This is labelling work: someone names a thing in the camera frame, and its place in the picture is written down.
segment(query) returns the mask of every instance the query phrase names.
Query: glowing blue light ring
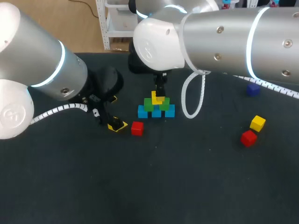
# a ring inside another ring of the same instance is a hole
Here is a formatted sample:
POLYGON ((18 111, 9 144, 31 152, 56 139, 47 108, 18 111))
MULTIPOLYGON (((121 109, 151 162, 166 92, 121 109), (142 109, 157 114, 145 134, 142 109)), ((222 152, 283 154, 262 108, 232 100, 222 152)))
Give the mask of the glowing blue light ring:
POLYGON ((187 14, 187 11, 183 7, 181 7, 181 6, 176 6, 176 5, 167 5, 167 6, 165 6, 165 8, 167 8, 167 7, 176 8, 180 12, 187 14))
POLYGON ((252 41, 253 41, 253 35, 254 35, 254 32, 256 30, 256 26, 257 26, 257 23, 259 22, 260 18, 262 17, 263 13, 269 9, 269 7, 267 8, 263 8, 256 16, 256 18, 254 19, 253 21, 253 24, 251 26, 251 29, 250 29, 250 32, 249 32, 249 35, 248 35, 248 40, 247 40, 247 45, 246 45, 246 63, 247 63, 247 68, 248 68, 248 72, 249 74, 253 77, 253 78, 256 78, 256 75, 254 74, 253 72, 253 69, 252 69, 252 65, 251 65, 251 48, 252 48, 252 41))
POLYGON ((61 53, 61 59, 60 62, 57 66, 57 68, 55 69, 55 71, 53 72, 53 74, 47 78, 45 81, 43 81, 40 84, 36 84, 36 85, 32 85, 32 87, 41 87, 43 85, 48 84, 50 81, 52 81, 52 79, 55 78, 55 76, 60 72, 62 65, 64 64, 64 59, 65 59, 65 49, 64 49, 64 45, 59 41, 59 43, 61 44, 61 48, 62 48, 62 53, 61 53))
POLYGON ((144 15, 144 14, 140 13, 138 10, 136 10, 136 13, 137 13, 137 15, 139 15, 141 18, 144 18, 144 19, 148 18, 147 15, 144 15))

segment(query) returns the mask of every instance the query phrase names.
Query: black cable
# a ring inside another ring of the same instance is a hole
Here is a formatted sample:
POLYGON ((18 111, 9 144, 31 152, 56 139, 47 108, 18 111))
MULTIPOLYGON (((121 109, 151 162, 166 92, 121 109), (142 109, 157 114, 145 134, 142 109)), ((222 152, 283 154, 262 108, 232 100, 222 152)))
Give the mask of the black cable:
POLYGON ((69 0, 69 1, 73 1, 73 2, 80 2, 80 3, 84 3, 84 4, 86 4, 86 5, 88 5, 88 7, 90 8, 90 11, 92 12, 92 14, 93 14, 93 9, 92 9, 92 7, 87 3, 87 2, 84 2, 84 1, 79 1, 79 0, 69 0))

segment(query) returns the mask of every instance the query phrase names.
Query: block tower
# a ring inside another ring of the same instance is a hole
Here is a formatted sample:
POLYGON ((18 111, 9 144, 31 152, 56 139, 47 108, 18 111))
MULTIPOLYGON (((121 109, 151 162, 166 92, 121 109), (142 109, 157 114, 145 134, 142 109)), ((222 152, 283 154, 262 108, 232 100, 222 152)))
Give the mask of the block tower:
POLYGON ((144 98, 144 104, 138 106, 138 118, 146 119, 149 113, 152 118, 161 118, 162 112, 166 118, 174 118, 175 105, 170 104, 168 97, 156 97, 156 91, 152 91, 151 98, 144 98))

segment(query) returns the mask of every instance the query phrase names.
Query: red block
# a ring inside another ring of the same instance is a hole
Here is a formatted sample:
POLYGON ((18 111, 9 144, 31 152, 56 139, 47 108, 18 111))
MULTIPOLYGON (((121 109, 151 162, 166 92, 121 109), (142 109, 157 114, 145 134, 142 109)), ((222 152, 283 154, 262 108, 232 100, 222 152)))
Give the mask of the red block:
POLYGON ((131 127, 132 135, 142 136, 144 131, 143 123, 134 121, 131 127))
POLYGON ((252 146, 257 140, 257 135, 254 134, 251 130, 244 132, 241 137, 241 142, 244 146, 250 147, 252 146))

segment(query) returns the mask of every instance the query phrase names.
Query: coiled white cable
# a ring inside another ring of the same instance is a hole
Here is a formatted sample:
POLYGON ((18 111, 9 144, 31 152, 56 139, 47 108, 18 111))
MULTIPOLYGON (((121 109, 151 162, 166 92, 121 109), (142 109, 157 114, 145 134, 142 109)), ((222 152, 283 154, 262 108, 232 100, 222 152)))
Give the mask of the coiled white cable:
POLYGON ((78 109, 81 109, 85 112, 88 111, 87 105, 85 105, 85 104, 66 104, 66 105, 63 105, 63 106, 56 107, 52 110, 49 110, 49 111, 33 118, 30 124, 32 125, 32 124, 34 124, 34 123, 36 123, 36 122, 38 122, 38 121, 40 121, 40 120, 42 120, 42 119, 44 119, 48 116, 53 115, 54 113, 58 113, 60 111, 64 111, 64 110, 72 109, 72 108, 78 108, 78 109))
POLYGON ((181 102, 182 102, 183 113, 189 119, 195 118, 201 110, 202 103, 204 101, 204 95, 205 95, 206 74, 209 74, 209 72, 201 71, 200 74, 194 72, 184 82, 183 89, 182 89, 182 95, 181 95, 181 102), (186 108, 186 91, 187 91, 189 83, 198 75, 202 76, 199 104, 198 104, 198 107, 197 107, 196 111, 194 112, 194 114, 190 115, 186 108))
POLYGON ((267 89, 279 92, 279 93, 287 95, 289 97, 294 97, 296 99, 299 99, 299 92, 286 89, 284 87, 281 87, 279 85, 275 85, 275 84, 269 83, 269 82, 264 81, 262 79, 255 79, 255 78, 249 78, 249 77, 243 77, 243 76, 235 76, 235 77, 238 77, 238 78, 244 79, 246 81, 255 83, 257 85, 260 85, 260 86, 265 87, 267 89))

